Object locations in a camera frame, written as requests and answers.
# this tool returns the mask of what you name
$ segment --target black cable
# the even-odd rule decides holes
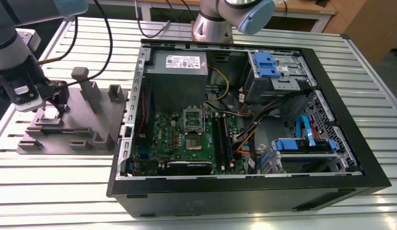
[[[174,9],[173,9],[173,6],[171,6],[171,3],[170,3],[170,1],[169,1],[169,0],[166,0],[166,2],[167,2],[167,4],[169,4],[169,7],[170,7],[170,10],[171,10],[171,12],[173,12],[173,15],[174,15],[175,21],[177,21],[178,23],[181,23],[181,22],[179,22],[179,19],[178,19],[178,15],[175,14],[175,11],[174,11]]]
[[[253,120],[251,120],[251,127],[247,128],[238,136],[237,138],[242,137],[245,134],[250,133],[257,126],[259,125],[259,122],[263,119],[263,116],[267,115],[273,110],[278,109],[281,107],[281,105],[293,97],[299,96],[299,95],[305,95],[309,94],[311,92],[311,89],[307,90],[302,90],[298,92],[290,92],[287,93],[285,96],[282,96],[281,98],[278,98],[277,100],[274,100],[273,102],[270,102],[266,106],[263,106],[263,108],[261,109],[261,111],[255,114]]]
[[[283,0],[283,4],[286,5],[286,8],[283,10],[283,17],[286,18],[287,17],[287,14],[289,14],[289,6],[287,6],[286,0]]]
[[[181,15],[178,17],[179,20],[181,20],[181,18],[182,18],[182,16],[183,16],[185,13],[186,13],[186,10],[182,11],[182,13],[181,13]]]
[[[167,22],[163,24],[163,27],[162,27],[162,29],[159,30],[158,33],[155,33],[154,35],[147,35],[147,34],[144,34],[143,29],[142,29],[140,19],[136,18],[136,21],[138,21],[138,26],[139,26],[140,33],[142,33],[143,36],[147,37],[147,38],[155,38],[155,37],[158,37],[158,35],[165,31],[165,29],[167,28],[167,25],[169,25],[169,23],[170,23],[170,21],[167,21]]]
[[[223,107],[226,108],[227,111],[233,112],[233,111],[229,109],[229,106],[226,105],[226,103],[223,102],[223,99],[219,99],[218,102],[223,105]]]
[[[99,9],[99,11],[100,11],[100,14],[102,14],[102,16],[103,16],[103,19],[104,19],[104,22],[106,22],[106,25],[107,25],[108,43],[110,43],[110,46],[108,46],[108,55],[107,55],[107,61],[106,61],[104,65],[103,65],[100,71],[99,71],[94,76],[88,77],[87,79],[75,81],[75,82],[68,83],[68,84],[66,84],[66,85],[62,85],[62,86],[58,87],[58,89],[60,89],[60,88],[66,88],[66,87],[68,87],[68,86],[80,84],[80,83],[83,83],[83,82],[86,82],[86,81],[90,81],[90,80],[95,79],[95,78],[99,77],[100,74],[104,72],[104,70],[107,69],[107,66],[108,66],[108,64],[110,64],[111,55],[112,55],[112,53],[114,53],[114,36],[112,36],[112,33],[111,33],[111,28],[110,28],[110,24],[108,24],[108,19],[107,19],[107,15],[106,15],[106,13],[104,13],[104,10],[103,10],[103,8],[102,8],[102,5],[100,5],[100,3],[99,3],[98,0],[94,0],[94,2],[95,2],[95,4],[96,4],[96,7],[98,7],[98,9]]]
[[[189,5],[187,5],[187,3],[185,2],[185,0],[182,0],[182,2],[183,2],[183,4],[185,4],[185,6],[187,7],[187,9],[189,9],[189,12],[190,12],[190,15],[191,15],[191,20],[194,21],[194,14],[193,14],[193,11],[191,11],[191,9],[190,9],[190,7],[189,7]]]
[[[68,54],[71,53],[72,49],[74,49],[74,46],[75,46],[75,43],[76,43],[76,39],[78,39],[78,27],[79,27],[79,19],[78,19],[78,16],[75,16],[75,32],[74,32],[74,39],[72,39],[72,43],[71,43],[71,46],[68,48],[68,50],[66,51],[66,53],[60,56],[60,57],[56,57],[56,58],[51,58],[48,60],[42,60],[42,61],[36,61],[35,64],[36,65],[43,65],[43,64],[48,64],[48,63],[52,63],[55,61],[60,61],[66,58],[66,56],[68,56]]]
[[[138,21],[138,27],[139,27],[139,30],[140,30],[140,33],[143,34],[144,37],[147,38],[155,38],[158,37],[158,35],[165,31],[165,29],[167,28],[169,24],[170,24],[170,21],[167,21],[165,24],[163,24],[163,27],[162,29],[159,30],[158,33],[155,33],[154,35],[147,35],[142,29],[142,25],[140,25],[140,18],[139,18],[139,13],[138,13],[138,0],[135,0],[135,11],[136,11],[136,21]]]
[[[249,150],[250,150],[250,159],[254,162],[254,168],[249,164],[249,174],[257,174],[258,160],[257,160],[257,150],[255,150],[255,134],[249,139]]]

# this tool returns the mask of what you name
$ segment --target power supply label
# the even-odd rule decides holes
[[[197,56],[167,56],[166,68],[199,69],[201,62]]]

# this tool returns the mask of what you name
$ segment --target yellow wire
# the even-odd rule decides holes
[[[217,102],[219,99],[222,99],[227,93],[229,93],[229,89],[230,89],[230,82],[229,82],[229,79],[226,77],[226,75],[214,67],[209,66],[209,68],[214,69],[215,72],[218,72],[219,75],[222,75],[223,79],[226,80],[226,92],[223,95],[221,95],[218,98],[215,99],[211,99],[211,100],[206,100],[205,102]]]

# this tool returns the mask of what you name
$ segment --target black cable on table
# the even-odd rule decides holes
[[[190,12],[190,15],[191,15],[191,20],[194,21],[194,14],[193,14],[193,11],[191,11],[191,9],[190,9],[190,7],[189,7],[189,5],[187,5],[187,3],[185,2],[185,0],[182,0],[182,2],[183,2],[183,4],[185,4],[185,6],[187,7],[187,9],[189,9],[189,12]]]
[[[36,61],[35,64],[36,65],[44,65],[44,64],[48,64],[48,63],[52,63],[52,62],[56,62],[56,61],[60,61],[66,58],[66,56],[68,56],[68,54],[71,53],[72,49],[74,49],[74,46],[75,46],[75,43],[76,43],[76,39],[78,39],[78,16],[75,16],[75,32],[74,32],[74,39],[72,39],[72,43],[71,43],[71,46],[68,48],[68,50],[66,51],[66,53],[60,56],[60,57],[55,57],[55,58],[51,58],[51,59],[47,59],[47,60],[42,60],[42,61]]]
[[[104,72],[104,70],[107,69],[107,66],[108,66],[108,64],[110,64],[111,55],[112,55],[112,52],[114,52],[114,36],[112,36],[112,32],[111,32],[111,28],[110,28],[110,24],[108,24],[107,15],[106,15],[106,13],[104,13],[104,10],[103,10],[103,8],[102,8],[102,5],[100,5],[100,3],[99,3],[98,0],[94,0],[94,2],[95,2],[95,4],[96,4],[96,7],[98,7],[98,9],[99,9],[99,11],[100,11],[100,14],[102,14],[102,16],[103,16],[103,19],[104,19],[104,22],[106,22],[106,25],[107,25],[108,43],[110,43],[107,60],[106,60],[106,63],[104,63],[104,65],[103,65],[100,71],[99,71],[94,76],[88,77],[87,79],[75,81],[75,82],[68,83],[68,84],[66,84],[66,85],[62,85],[62,86],[58,87],[58,89],[66,88],[66,87],[68,87],[68,86],[80,84],[80,83],[83,83],[83,82],[86,82],[86,81],[90,81],[90,80],[95,79],[95,78],[99,77],[100,74]]]

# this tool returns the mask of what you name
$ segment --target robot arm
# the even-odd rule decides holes
[[[202,0],[194,24],[194,39],[231,42],[231,25],[245,35],[255,34],[271,19],[275,4],[283,0]]]
[[[55,92],[15,27],[71,17],[87,9],[86,0],[0,0],[0,86],[16,110],[40,108]]]

